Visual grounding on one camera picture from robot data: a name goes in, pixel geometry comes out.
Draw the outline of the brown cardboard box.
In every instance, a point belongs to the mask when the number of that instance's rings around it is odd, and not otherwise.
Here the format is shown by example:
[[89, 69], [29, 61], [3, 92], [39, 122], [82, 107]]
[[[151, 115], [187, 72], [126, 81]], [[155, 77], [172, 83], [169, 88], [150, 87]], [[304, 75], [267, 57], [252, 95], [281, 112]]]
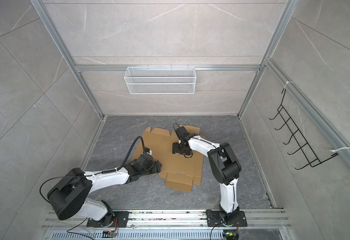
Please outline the brown cardboard box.
[[178, 143], [179, 138], [167, 129], [148, 127], [142, 137], [154, 160], [162, 164], [160, 178], [166, 180], [165, 187], [191, 192], [194, 185], [201, 185], [203, 154], [193, 151], [187, 158], [173, 154], [173, 143]]

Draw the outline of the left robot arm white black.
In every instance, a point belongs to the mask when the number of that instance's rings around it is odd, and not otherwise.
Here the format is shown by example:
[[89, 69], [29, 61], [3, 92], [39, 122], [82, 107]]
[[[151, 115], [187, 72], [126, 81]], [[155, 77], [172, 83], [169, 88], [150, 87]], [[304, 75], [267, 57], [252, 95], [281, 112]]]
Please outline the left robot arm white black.
[[83, 172], [80, 168], [74, 168], [47, 193], [47, 200], [61, 221], [78, 216], [108, 226], [113, 221], [114, 211], [106, 201], [95, 201], [88, 195], [110, 186], [135, 182], [142, 176], [160, 173], [161, 168], [160, 161], [155, 161], [148, 153], [111, 170]]

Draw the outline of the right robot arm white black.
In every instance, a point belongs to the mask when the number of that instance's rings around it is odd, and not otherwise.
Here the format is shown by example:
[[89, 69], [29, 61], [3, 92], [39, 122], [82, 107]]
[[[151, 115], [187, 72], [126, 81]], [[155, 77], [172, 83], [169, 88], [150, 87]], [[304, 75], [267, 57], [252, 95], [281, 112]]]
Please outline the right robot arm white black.
[[236, 188], [242, 167], [232, 147], [228, 143], [218, 144], [205, 140], [181, 126], [175, 129], [175, 133], [179, 142], [173, 143], [173, 154], [178, 153], [188, 158], [196, 151], [208, 157], [212, 173], [220, 184], [220, 217], [226, 223], [233, 220], [240, 212]]

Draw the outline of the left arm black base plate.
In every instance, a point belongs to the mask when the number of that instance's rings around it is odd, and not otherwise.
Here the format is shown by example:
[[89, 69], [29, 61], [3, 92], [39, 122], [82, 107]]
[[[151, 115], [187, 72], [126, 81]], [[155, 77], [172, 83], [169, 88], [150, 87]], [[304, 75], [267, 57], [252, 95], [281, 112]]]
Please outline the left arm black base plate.
[[106, 214], [101, 220], [95, 221], [89, 219], [86, 227], [93, 228], [125, 228], [129, 219], [130, 212], [128, 211], [116, 211], [113, 214]]

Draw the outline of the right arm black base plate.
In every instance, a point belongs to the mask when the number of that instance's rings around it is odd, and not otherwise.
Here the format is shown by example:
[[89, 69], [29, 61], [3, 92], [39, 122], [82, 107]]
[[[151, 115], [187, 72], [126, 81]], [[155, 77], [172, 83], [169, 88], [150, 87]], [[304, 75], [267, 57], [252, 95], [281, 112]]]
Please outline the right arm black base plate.
[[207, 225], [209, 227], [217, 226], [231, 226], [235, 227], [247, 227], [247, 219], [244, 211], [236, 209], [232, 213], [226, 213], [225, 211], [212, 211], [206, 210]]

